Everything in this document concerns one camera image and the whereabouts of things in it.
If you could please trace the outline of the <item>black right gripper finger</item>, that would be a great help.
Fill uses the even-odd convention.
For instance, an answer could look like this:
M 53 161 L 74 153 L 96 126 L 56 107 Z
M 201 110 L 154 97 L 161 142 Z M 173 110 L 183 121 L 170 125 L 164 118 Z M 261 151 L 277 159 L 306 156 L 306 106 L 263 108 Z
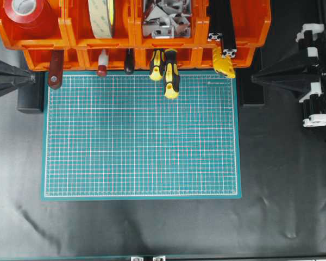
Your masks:
M 291 91 L 297 100 L 309 100 L 312 95 L 320 97 L 323 94 L 321 82 L 315 80 L 270 80 L 253 78 L 252 82 L 261 86 Z
M 252 75 L 253 78 L 270 80 L 326 78 L 326 66 L 319 58 L 317 48 L 304 48 Z

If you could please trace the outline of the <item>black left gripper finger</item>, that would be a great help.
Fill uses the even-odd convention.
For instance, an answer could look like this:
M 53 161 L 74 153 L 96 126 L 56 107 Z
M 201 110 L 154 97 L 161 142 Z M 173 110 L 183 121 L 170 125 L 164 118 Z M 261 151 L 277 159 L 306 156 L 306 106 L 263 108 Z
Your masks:
M 0 60 L 0 77 L 23 77 L 35 79 L 35 74 L 19 67 L 9 65 Z
M 0 97 L 35 82 L 35 77 L 0 77 Z

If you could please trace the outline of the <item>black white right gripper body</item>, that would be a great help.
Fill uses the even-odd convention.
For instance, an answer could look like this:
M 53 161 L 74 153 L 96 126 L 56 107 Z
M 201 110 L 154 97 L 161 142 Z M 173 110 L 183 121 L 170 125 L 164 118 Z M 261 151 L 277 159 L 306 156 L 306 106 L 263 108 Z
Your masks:
M 326 30 L 323 24 L 306 23 L 296 36 L 306 65 L 303 68 L 306 87 L 299 95 L 303 106 L 304 127 L 326 126 Z

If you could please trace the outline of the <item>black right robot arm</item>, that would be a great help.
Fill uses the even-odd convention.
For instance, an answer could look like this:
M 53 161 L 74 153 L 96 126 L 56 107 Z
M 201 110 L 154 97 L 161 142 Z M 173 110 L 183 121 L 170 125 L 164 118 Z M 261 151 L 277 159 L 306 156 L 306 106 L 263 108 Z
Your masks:
M 292 92 L 302 106 L 303 127 L 326 145 L 326 1 L 317 2 L 317 12 L 318 22 L 297 33 L 297 51 L 253 74 L 252 82 Z

